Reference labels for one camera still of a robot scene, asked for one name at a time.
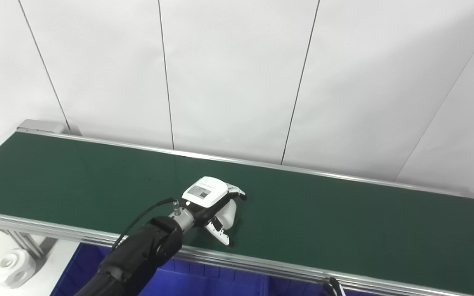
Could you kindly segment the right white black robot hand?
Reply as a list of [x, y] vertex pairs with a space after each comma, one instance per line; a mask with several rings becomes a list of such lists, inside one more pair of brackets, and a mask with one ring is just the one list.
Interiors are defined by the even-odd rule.
[[329, 277], [322, 287], [324, 290], [323, 296], [346, 296], [343, 286], [335, 277]]

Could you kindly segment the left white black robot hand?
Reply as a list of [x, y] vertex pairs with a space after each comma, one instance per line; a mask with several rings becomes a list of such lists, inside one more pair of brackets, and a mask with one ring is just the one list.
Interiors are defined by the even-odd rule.
[[201, 227], [225, 246], [233, 247], [235, 242], [226, 231], [235, 223], [237, 198], [248, 200], [239, 187], [204, 176], [184, 191], [178, 201], [174, 201], [174, 212], [170, 218], [178, 223], [183, 233]]

